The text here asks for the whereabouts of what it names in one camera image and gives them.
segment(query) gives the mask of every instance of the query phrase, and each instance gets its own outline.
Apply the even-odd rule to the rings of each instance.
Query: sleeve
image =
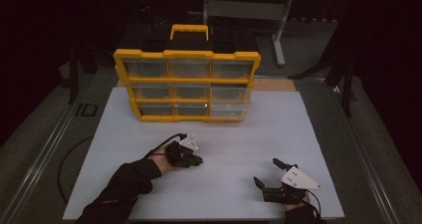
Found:
[[[123,164],[100,196],[85,207],[76,223],[125,223],[138,195],[149,193],[151,179],[160,176],[158,166],[151,159]]]
[[[323,224],[323,220],[314,217],[314,210],[309,206],[298,207],[285,212],[285,224]]]

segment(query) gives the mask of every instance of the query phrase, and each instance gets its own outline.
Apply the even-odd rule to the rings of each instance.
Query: plastic drawer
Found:
[[[211,102],[238,101],[241,102],[249,96],[249,89],[245,85],[211,85]]]
[[[245,104],[212,104],[210,109],[211,119],[242,119],[249,110],[250,105]]]
[[[206,104],[176,104],[177,115],[180,116],[204,116],[207,115]]]
[[[213,61],[213,78],[248,79],[254,61]]]
[[[167,77],[166,60],[163,59],[123,59],[130,77]]]
[[[209,61],[204,59],[171,59],[170,76],[175,78],[207,78]]]
[[[167,83],[131,83],[136,99],[169,99]]]
[[[208,84],[174,83],[171,85],[173,97],[176,99],[207,99]]]
[[[173,115],[172,105],[169,103],[140,103],[142,115]]]

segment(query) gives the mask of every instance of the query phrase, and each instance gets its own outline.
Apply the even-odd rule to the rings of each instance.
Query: carrying handle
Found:
[[[173,40],[174,32],[204,32],[208,41],[208,26],[207,25],[174,24],[171,28],[170,40]]]

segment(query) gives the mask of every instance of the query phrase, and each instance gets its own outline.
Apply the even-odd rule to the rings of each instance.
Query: hand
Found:
[[[307,202],[307,203],[311,203],[311,200],[310,200],[310,196],[308,195],[308,193],[306,192],[306,194],[305,194],[305,197],[304,197],[304,199],[303,199],[305,202]],[[303,203],[303,202],[300,202],[300,203],[298,203],[298,204],[294,204],[294,205],[288,205],[288,204],[283,204],[283,206],[285,207],[285,210],[286,211],[290,211],[290,210],[293,210],[293,209],[295,209],[295,208],[298,208],[298,207],[303,207],[303,206],[305,206],[306,204],[305,203]]]
[[[174,167],[170,163],[168,163],[167,157],[165,156],[165,146],[166,145],[162,146],[155,153],[148,157],[148,159],[152,159],[158,166],[161,175],[164,175],[169,171],[176,171],[181,169],[181,167]]]

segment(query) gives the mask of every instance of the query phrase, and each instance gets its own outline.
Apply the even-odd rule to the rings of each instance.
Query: white table surface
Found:
[[[297,164],[322,186],[314,194],[323,218],[344,216],[299,93],[253,92],[242,122],[140,122],[129,109],[126,89],[114,88],[64,219],[78,219],[121,164],[142,158],[179,132],[196,134],[195,154],[204,163],[152,180],[152,192],[139,198],[129,219],[281,219],[281,204],[264,202],[253,180],[257,176],[268,187],[281,186],[285,172],[273,164],[274,157]]]

